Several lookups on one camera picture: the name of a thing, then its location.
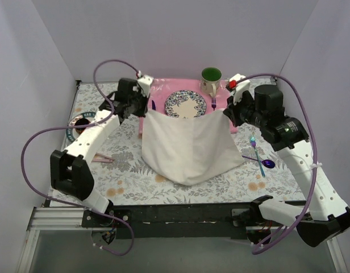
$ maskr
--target gray floor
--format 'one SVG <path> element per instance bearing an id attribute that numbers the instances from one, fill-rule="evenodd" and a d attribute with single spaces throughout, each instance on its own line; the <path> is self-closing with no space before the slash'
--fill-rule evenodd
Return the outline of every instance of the gray floor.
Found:
<path id="1" fill-rule="evenodd" d="M 112 243 L 124 250 L 128 240 Z M 293 232 L 273 249 L 251 254 L 227 238 L 136 239 L 115 257 L 93 247 L 89 231 L 41 231 L 31 272 L 335 272 L 326 243 L 311 248 Z"/>

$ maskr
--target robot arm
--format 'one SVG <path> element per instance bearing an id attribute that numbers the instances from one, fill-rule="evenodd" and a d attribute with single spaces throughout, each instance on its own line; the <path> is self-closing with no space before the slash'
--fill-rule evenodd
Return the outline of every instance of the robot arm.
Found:
<path id="1" fill-rule="evenodd" d="M 95 153 L 107 137 L 122 124 L 131 114 L 144 117 L 153 78 L 147 75 L 137 80 L 121 78 L 118 91 L 109 94 L 108 98 L 115 107 L 114 115 L 105 123 L 88 127 L 66 147 L 64 151 L 54 151 L 50 157 L 51 186 L 58 191 L 75 197 L 88 208 L 106 213 L 113 204 L 100 192 L 94 189 L 94 179 L 89 170 Z M 110 105 L 105 101 L 97 111 L 92 123 L 111 114 Z"/>
<path id="2" fill-rule="evenodd" d="M 262 137 L 286 163 L 307 198 L 312 169 L 318 166 L 313 166 L 313 150 L 306 130 L 299 120 L 284 114 L 283 94 L 275 85 L 256 87 L 253 99 L 247 90 L 249 81 L 237 86 L 235 81 L 240 78 L 240 75 L 236 75 L 227 85 L 231 97 L 227 100 L 224 114 L 234 126 L 245 122 L 260 129 Z M 301 208 L 273 200 L 272 196 L 263 196 L 252 201 L 250 210 L 240 215 L 238 220 L 271 220 L 291 226 L 301 211 Z M 336 193 L 322 168 L 318 167 L 309 213 L 297 225 L 299 235 L 308 245 L 317 246 L 349 227 L 350 208 Z"/>

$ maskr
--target blue fork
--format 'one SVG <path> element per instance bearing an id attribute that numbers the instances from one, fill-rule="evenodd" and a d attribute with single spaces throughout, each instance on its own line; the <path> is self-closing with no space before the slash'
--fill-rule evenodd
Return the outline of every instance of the blue fork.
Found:
<path id="1" fill-rule="evenodd" d="M 259 153 L 257 152 L 257 149 L 256 149 L 256 140 L 255 140 L 255 136 L 254 135 L 251 135 L 249 137 L 249 142 L 250 142 L 251 146 L 253 147 L 253 149 L 255 151 L 257 160 L 258 160 L 259 165 L 260 165 L 260 170 L 261 170 L 262 177 L 265 177 L 265 172 L 264 172 L 264 169 L 262 168 L 262 164 L 261 164 L 261 161 L 260 161 L 260 158 L 259 158 Z"/>
<path id="2" fill-rule="evenodd" d="M 213 111 L 216 108 L 216 99 L 215 98 L 211 98 L 211 107 L 213 108 Z"/>

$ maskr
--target white wall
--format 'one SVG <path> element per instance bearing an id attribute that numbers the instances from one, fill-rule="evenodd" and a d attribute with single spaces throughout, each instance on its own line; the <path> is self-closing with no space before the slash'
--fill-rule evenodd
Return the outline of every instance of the white wall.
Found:
<path id="1" fill-rule="evenodd" d="M 32 0 L 75 79 L 125 59 L 157 77 L 279 73 L 317 0 Z M 100 80 L 131 76 L 112 65 Z"/>
<path id="2" fill-rule="evenodd" d="M 282 75 L 300 92 L 319 161 L 350 206 L 350 0 L 318 2 Z M 290 89 L 285 95 L 287 113 L 301 118 Z M 338 240 L 350 271 L 350 230 Z"/>
<path id="3" fill-rule="evenodd" d="M 26 186 L 20 153 L 36 131 L 64 125 L 75 81 L 30 0 L 0 1 L 0 272 L 14 272 L 33 206 L 43 201 Z M 63 132 L 34 141 L 28 175 L 49 187 L 49 155 Z"/>

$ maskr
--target mug handle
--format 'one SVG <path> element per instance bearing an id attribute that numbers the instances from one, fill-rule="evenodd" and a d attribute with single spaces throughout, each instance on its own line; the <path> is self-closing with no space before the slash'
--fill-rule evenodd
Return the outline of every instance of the mug handle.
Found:
<path id="1" fill-rule="evenodd" d="M 215 95 L 216 95 L 216 86 L 215 86 L 215 84 L 211 84 L 211 87 L 213 88 L 213 92 L 212 92 L 212 94 L 210 95 L 212 98 L 214 98 L 215 97 Z"/>

